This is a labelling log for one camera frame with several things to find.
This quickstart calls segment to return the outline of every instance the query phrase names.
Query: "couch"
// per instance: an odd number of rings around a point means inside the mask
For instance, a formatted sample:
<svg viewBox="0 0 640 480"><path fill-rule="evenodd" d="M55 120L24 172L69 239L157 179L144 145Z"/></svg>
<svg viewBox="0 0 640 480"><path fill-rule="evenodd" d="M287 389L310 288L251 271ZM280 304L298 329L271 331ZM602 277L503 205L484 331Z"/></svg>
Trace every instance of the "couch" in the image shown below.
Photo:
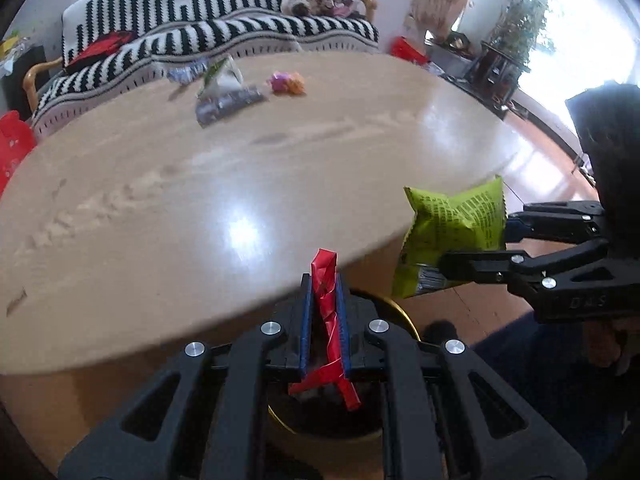
<svg viewBox="0 0 640 480"><path fill-rule="evenodd" d="M24 78L38 140L115 95L165 76L203 57L215 59L299 50L376 52L376 3L362 0L365 17L296 18L282 0L79 0L62 15L62 56L32 67ZM98 38L132 31L136 38L103 60L68 73ZM39 72L62 66L40 92Z"/></svg>

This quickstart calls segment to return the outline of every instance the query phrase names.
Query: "wooden table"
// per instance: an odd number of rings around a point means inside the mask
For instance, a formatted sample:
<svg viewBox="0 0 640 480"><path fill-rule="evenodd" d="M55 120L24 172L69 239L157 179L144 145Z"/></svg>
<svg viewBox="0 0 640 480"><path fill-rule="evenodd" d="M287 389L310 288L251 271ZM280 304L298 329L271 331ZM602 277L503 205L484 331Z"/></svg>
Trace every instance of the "wooden table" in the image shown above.
<svg viewBox="0 0 640 480"><path fill-rule="evenodd" d="M2 378L0 396L52 469L166 342L258 322L251 312L295 288L319 247L351 264L353 285L388 294L412 220L402 187L460 192L517 149L475 99L395 58L238 65L255 84L300 72L306 96L201 128L195 88L147 84L45 140L2 196L0 372L30 376Z"/></svg>

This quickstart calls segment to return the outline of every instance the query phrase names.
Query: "crumpled red wrapper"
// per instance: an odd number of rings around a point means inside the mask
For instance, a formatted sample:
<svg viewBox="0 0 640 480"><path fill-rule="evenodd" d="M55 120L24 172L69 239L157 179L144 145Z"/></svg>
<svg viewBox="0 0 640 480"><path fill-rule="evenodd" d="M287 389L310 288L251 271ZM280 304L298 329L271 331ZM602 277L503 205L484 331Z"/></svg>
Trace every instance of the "crumpled red wrapper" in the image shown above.
<svg viewBox="0 0 640 480"><path fill-rule="evenodd" d="M329 336L329 342L326 346L328 364L309 372L301 383L290 384L289 395L335 383L342 394L347 409L353 411L360 407L360 399L353 384L344 378L342 358L340 357L340 333L335 311L336 261L336 253L320 249L311 262L311 283L314 297Z"/></svg>

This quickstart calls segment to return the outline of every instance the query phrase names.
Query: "person's foot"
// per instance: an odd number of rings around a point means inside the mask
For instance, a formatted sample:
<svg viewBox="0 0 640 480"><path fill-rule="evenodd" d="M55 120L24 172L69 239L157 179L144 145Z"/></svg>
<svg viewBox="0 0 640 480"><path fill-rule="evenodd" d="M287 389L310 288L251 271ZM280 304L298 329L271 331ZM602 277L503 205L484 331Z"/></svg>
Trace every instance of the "person's foot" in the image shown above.
<svg viewBox="0 0 640 480"><path fill-rule="evenodd" d="M440 319L428 324L422 331L420 338L425 343L441 345L449 339L458 339L458 332L452 322Z"/></svg>

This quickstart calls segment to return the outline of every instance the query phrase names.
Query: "yellow-green package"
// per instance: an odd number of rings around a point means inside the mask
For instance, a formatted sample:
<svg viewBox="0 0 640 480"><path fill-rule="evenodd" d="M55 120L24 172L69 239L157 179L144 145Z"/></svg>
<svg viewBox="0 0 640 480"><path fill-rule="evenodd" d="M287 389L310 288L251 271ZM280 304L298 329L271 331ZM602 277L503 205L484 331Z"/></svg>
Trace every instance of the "yellow-green package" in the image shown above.
<svg viewBox="0 0 640 480"><path fill-rule="evenodd" d="M504 248L506 211L500 176L456 196L412 187L404 192L415 215L396 267L394 296L409 298L459 285L449 282L437 267L447 251Z"/></svg>

